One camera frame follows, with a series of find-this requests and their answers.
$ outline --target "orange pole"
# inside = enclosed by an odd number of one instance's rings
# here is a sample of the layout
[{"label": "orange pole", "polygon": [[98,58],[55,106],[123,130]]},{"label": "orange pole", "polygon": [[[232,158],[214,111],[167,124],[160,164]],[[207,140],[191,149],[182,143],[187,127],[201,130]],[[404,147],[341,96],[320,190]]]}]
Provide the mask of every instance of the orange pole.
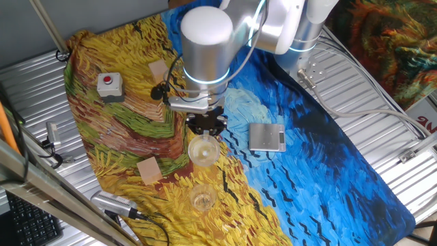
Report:
[{"label": "orange pole", "polygon": [[0,102],[0,127],[3,131],[3,134],[5,135],[6,143],[9,144],[11,148],[13,148],[17,153],[20,153],[20,150],[18,149],[18,146],[15,142],[14,134],[12,133],[11,125],[9,124],[8,117],[6,116],[5,109],[3,108],[3,105]]}]

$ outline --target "keyboard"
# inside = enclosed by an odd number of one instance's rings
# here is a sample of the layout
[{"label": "keyboard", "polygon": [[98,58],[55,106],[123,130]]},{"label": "keyboard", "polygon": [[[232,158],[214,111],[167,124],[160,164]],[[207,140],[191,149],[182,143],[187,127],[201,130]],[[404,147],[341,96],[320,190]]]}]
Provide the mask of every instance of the keyboard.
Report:
[{"label": "keyboard", "polygon": [[61,236],[59,220],[19,197],[6,193],[20,246],[41,246]]}]

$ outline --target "metal table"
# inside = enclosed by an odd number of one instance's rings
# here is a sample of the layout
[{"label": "metal table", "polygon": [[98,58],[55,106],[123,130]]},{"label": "metal table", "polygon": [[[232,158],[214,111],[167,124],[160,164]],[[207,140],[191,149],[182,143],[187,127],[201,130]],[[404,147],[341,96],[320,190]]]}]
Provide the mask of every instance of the metal table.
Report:
[{"label": "metal table", "polygon": [[[17,111],[26,119],[26,128],[39,140],[46,138],[45,122],[57,123],[62,140],[57,153],[74,157],[73,163],[63,164],[58,172],[90,198],[101,188],[66,98],[63,77],[66,64],[57,61],[54,54],[50,52],[0,70],[0,81],[7,88]],[[385,92],[378,92],[379,85],[372,83],[351,61],[336,55],[334,50],[318,44],[313,59],[325,71],[326,78],[316,83],[333,109],[353,112],[393,108],[394,101],[384,99]],[[406,164],[399,159],[407,149],[420,143],[409,126],[395,116],[384,114],[335,118],[335,121],[406,205],[417,223],[437,211],[434,199],[437,194],[437,163],[433,154],[424,152]],[[1,191],[0,213],[8,209],[5,193]],[[122,225],[133,235],[125,223]],[[61,226],[64,236],[50,245],[102,245],[67,223],[61,222]]]}]

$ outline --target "small wooden block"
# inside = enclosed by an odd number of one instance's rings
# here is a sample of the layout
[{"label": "small wooden block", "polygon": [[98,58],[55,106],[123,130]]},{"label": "small wooden block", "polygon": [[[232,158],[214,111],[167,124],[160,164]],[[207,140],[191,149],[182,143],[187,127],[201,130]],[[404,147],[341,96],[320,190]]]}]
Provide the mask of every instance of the small wooden block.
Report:
[{"label": "small wooden block", "polygon": [[155,157],[138,162],[137,167],[145,185],[163,179],[163,175],[159,170]]},{"label": "small wooden block", "polygon": [[167,65],[163,59],[152,62],[149,64],[150,71],[152,71],[153,78],[155,79],[155,85],[163,81],[164,74],[168,71]]}]

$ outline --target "glass cup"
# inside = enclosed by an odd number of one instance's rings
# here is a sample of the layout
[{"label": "glass cup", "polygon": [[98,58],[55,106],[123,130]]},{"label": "glass cup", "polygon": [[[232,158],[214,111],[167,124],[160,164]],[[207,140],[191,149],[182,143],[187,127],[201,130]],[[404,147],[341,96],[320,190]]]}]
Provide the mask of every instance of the glass cup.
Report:
[{"label": "glass cup", "polygon": [[220,144],[208,134],[199,135],[188,145],[188,156],[194,164],[209,167],[220,157]]},{"label": "glass cup", "polygon": [[198,184],[190,192],[191,205],[199,211],[207,211],[216,202],[217,192],[210,184]]}]

